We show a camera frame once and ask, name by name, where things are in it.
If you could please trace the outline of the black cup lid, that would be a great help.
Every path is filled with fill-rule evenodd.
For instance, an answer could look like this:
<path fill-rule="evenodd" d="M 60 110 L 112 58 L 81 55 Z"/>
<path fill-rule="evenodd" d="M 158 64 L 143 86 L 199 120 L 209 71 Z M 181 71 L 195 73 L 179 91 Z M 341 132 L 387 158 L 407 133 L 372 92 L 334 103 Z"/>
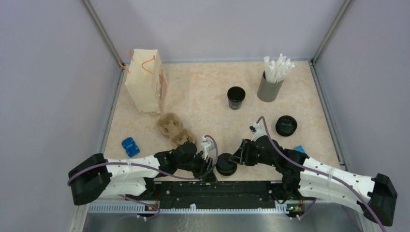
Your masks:
<path fill-rule="evenodd" d="M 237 164 L 230 161 L 229 158 L 232 155 L 229 153 L 222 153 L 221 155 L 218 156 L 217 164 L 216 164 L 216 169 L 217 171 L 233 171 L 237 170 Z"/>

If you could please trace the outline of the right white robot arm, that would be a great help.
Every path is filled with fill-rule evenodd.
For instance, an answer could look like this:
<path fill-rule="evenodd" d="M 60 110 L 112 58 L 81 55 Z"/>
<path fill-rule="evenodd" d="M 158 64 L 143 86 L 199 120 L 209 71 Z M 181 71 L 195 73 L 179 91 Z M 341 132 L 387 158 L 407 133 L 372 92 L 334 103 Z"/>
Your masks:
<path fill-rule="evenodd" d="M 351 208 L 372 222 L 392 226 L 398 193 L 384 174 L 375 177 L 350 173 L 326 165 L 305 153 L 282 148 L 262 136 L 243 139 L 229 161 L 245 166 L 265 164 L 282 174 L 289 199 L 318 198 Z"/>

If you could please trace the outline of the single black coffee cup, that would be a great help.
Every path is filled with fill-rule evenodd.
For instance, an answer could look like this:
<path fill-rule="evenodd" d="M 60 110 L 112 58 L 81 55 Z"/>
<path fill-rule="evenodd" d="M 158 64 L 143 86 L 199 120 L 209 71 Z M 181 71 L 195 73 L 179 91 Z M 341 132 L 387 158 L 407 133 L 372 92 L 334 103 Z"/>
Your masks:
<path fill-rule="evenodd" d="M 228 171 L 228 172 L 225 172 L 225 171 L 217 171 L 217 172 L 222 176 L 228 177 L 228 176 L 232 176 L 233 174 L 235 174 L 236 170 Z"/>

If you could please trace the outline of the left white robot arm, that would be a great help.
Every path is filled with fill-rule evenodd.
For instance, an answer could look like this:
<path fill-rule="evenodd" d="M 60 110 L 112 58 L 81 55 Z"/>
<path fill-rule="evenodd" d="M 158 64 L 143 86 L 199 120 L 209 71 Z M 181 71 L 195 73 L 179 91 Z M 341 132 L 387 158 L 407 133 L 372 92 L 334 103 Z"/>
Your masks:
<path fill-rule="evenodd" d="M 199 147 L 185 142 L 177 148 L 137 159 L 107 159 L 94 154 L 68 173 L 74 205 L 85 205 L 98 198 L 117 195 L 140 196 L 144 200 L 155 194 L 153 180 L 163 176 L 177 178 L 178 170 L 192 173 L 192 180 L 212 181 L 214 142 Z"/>

